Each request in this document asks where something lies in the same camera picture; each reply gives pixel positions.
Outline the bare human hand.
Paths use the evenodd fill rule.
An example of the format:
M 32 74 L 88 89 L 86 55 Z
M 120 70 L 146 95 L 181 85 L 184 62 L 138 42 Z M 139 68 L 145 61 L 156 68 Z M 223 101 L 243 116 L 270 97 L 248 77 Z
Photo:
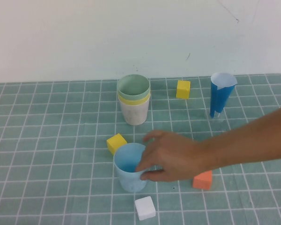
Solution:
M 144 172 L 142 180 L 187 180 L 214 167 L 214 154 L 203 142 L 162 130 L 146 134 L 143 141 L 149 140 L 152 142 L 146 146 L 135 170 L 140 172 L 153 166 L 160 169 Z

